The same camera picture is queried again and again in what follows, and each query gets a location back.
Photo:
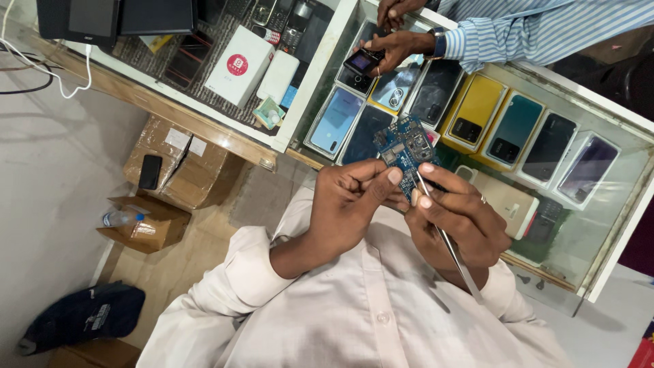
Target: metal tweezers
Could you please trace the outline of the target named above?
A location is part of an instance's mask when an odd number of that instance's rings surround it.
[[[425,194],[429,195],[429,189],[427,189],[427,185],[424,183],[424,179],[422,178],[422,175],[420,175],[418,170],[416,170],[415,173],[418,174],[418,178],[420,179]],[[452,240],[452,238],[450,238],[450,236],[445,231],[443,231],[438,226],[434,226],[434,227],[436,228],[438,234],[443,239],[443,243],[445,243],[445,246],[447,246],[447,250],[452,256],[452,259],[454,259],[454,264],[458,269],[458,273],[463,278],[463,281],[466,282],[466,286],[468,287],[468,290],[470,290],[470,294],[472,295],[473,298],[475,298],[475,300],[479,305],[484,305],[484,299],[481,297],[481,293],[477,288],[477,284],[475,284],[475,280],[473,280],[472,276],[470,276],[468,267],[466,266],[466,264],[463,262],[463,259],[461,258],[461,253],[458,251],[458,245],[455,243],[454,240]]]

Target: brown cardboard box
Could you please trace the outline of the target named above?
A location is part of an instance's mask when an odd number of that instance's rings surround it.
[[[96,229],[125,246],[143,253],[154,253],[178,243],[184,237],[191,214],[151,196],[109,198],[121,209],[136,210],[145,219],[136,226],[103,227]]]
[[[48,368],[134,368],[141,349],[118,339],[97,339],[54,351]]]
[[[192,134],[189,131],[168,120],[151,115],[123,167],[125,178],[130,183],[138,185],[143,157],[145,155],[160,156],[162,167],[159,171],[157,189],[151,191],[155,194],[160,193],[182,160],[191,137]]]
[[[244,159],[226,149],[193,137],[186,156],[161,194],[191,210],[221,204],[244,163]]]

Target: shirt button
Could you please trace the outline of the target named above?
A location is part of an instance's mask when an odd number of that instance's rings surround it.
[[[387,324],[390,321],[390,316],[386,312],[377,313],[377,321],[383,325]]]

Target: red logo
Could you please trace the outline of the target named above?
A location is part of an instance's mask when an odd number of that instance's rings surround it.
[[[234,54],[227,59],[227,70],[234,75],[243,75],[247,71],[247,59],[241,54]]]

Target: fingernail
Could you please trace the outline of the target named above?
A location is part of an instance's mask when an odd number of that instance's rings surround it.
[[[388,173],[388,180],[393,184],[397,185],[402,180],[402,173],[399,170],[391,170]]]
[[[424,164],[422,164],[422,170],[424,172],[432,172],[434,171],[434,165],[425,162]]]
[[[420,197],[420,207],[429,208],[432,206],[432,200],[427,196]]]
[[[418,198],[420,198],[420,191],[416,188],[413,188],[411,191],[411,205],[415,207],[418,204]]]

